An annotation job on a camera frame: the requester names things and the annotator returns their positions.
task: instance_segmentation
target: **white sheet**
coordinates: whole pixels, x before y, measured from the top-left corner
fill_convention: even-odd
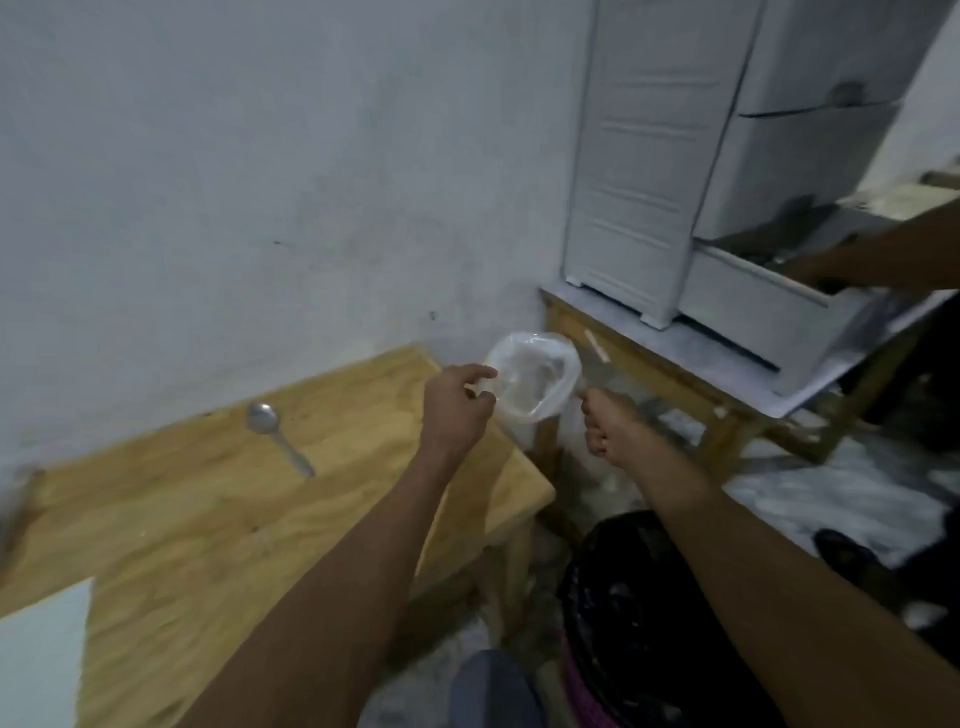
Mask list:
[[[73,728],[93,579],[0,620],[0,728]]]

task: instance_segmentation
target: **white tabletop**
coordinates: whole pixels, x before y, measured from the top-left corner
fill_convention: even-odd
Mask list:
[[[589,288],[558,280],[544,291],[587,314],[644,349],[662,356],[707,384],[757,412],[779,420],[804,406],[866,358],[865,352],[840,352],[829,357],[804,389],[784,397],[773,391],[777,370],[718,335],[697,326],[674,322],[657,331],[640,322],[640,315]],[[884,341],[916,324],[945,303],[955,291],[937,291],[887,325]]]

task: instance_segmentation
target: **black trash bag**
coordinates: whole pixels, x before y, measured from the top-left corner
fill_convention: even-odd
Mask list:
[[[558,597],[581,678],[625,728],[785,725],[652,512],[590,531]]]

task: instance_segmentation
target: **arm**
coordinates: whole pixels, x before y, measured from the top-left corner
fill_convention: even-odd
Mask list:
[[[495,398],[465,388],[489,367],[426,385],[420,449],[394,489],[280,600],[180,728],[354,726],[374,686],[447,484],[483,437]]]
[[[831,283],[917,291],[960,288],[960,200],[875,237],[794,258],[781,272],[814,288]]]
[[[955,722],[960,674],[821,561],[711,486],[624,400],[587,392],[590,452],[636,480],[789,725]]]

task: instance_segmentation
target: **plastic bag opening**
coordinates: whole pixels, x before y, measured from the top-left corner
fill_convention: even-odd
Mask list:
[[[484,364],[498,371],[479,391],[496,395],[496,415],[518,424],[559,415],[576,389],[582,366],[576,347],[554,333],[512,333],[497,342]]]

